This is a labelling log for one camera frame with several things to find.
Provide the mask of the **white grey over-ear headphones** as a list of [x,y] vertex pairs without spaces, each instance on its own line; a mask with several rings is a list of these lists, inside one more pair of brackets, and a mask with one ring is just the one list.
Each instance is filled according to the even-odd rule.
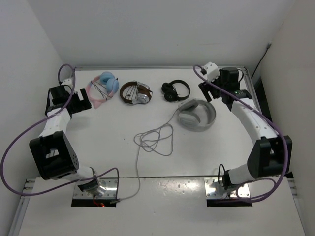
[[[207,115],[207,122],[202,125],[201,117],[194,112],[198,107],[202,107]],[[190,99],[184,101],[178,105],[178,117],[179,124],[187,130],[194,132],[204,132],[209,129],[216,120],[215,107],[201,99]]]

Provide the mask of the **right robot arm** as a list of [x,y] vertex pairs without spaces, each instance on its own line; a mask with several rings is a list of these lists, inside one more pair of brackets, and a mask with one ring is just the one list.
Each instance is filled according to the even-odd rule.
[[224,172],[223,187],[229,189],[275,175],[283,178],[289,171],[292,139],[275,128],[256,108],[252,95],[240,88],[239,70],[218,69],[214,64],[202,66],[200,70],[197,75],[206,78],[199,88],[207,101],[220,98],[239,119],[253,143],[247,162]]

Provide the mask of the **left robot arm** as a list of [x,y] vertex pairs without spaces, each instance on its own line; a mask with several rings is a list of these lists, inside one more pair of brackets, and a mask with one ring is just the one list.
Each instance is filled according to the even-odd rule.
[[82,192],[94,197],[105,194],[105,186],[96,177],[96,171],[79,163],[70,144],[66,129],[72,115],[92,107],[85,89],[70,94],[65,85],[50,88],[48,91],[45,115],[48,120],[38,138],[29,143],[40,176],[44,180],[66,179],[76,181]]

